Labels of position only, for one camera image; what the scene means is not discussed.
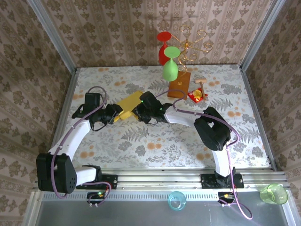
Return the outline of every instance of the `green wine glass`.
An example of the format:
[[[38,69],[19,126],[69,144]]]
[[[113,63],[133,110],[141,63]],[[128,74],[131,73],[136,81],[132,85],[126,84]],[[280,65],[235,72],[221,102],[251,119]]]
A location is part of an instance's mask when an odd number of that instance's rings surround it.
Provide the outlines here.
[[[180,55],[180,50],[177,47],[170,46],[164,50],[165,56],[169,57],[170,60],[167,61],[163,67],[163,79],[166,81],[174,81],[178,77],[178,65],[173,61]]]

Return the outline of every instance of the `light green glass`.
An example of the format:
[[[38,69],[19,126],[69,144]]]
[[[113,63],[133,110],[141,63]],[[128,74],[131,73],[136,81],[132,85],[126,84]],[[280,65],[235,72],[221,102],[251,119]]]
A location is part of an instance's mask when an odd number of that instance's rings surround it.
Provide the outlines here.
[[[167,61],[163,67],[163,79],[166,81],[174,81],[178,77],[178,65],[173,61],[180,54],[180,50],[177,47],[170,46],[164,50],[165,56],[169,57],[170,60]]]
[[[270,184],[260,191],[260,198],[269,204],[284,204],[288,195],[286,190],[279,184]]]

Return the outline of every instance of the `yellow block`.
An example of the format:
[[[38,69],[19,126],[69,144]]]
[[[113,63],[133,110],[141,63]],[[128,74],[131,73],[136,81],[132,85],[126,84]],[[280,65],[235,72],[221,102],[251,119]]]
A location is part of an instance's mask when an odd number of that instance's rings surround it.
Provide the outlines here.
[[[131,95],[129,95],[127,98],[120,100],[118,104],[123,111],[114,119],[114,122],[116,122],[119,118],[121,120],[127,119],[131,115],[135,116],[134,113],[132,113],[132,110],[141,103],[141,100],[139,97],[143,94],[141,91],[137,91]]]

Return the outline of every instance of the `patterned wallpaper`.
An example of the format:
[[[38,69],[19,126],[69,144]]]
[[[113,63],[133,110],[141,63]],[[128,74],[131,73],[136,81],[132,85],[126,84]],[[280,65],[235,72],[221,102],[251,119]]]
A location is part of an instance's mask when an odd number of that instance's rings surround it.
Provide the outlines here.
[[[269,144],[301,213],[301,1],[287,0],[247,69]]]
[[[0,225],[21,225],[69,80],[28,3],[0,0]]]
[[[238,64],[272,0],[43,0],[77,67],[158,65],[157,34],[192,27],[206,30],[194,64]],[[168,43],[176,46],[173,39]]]

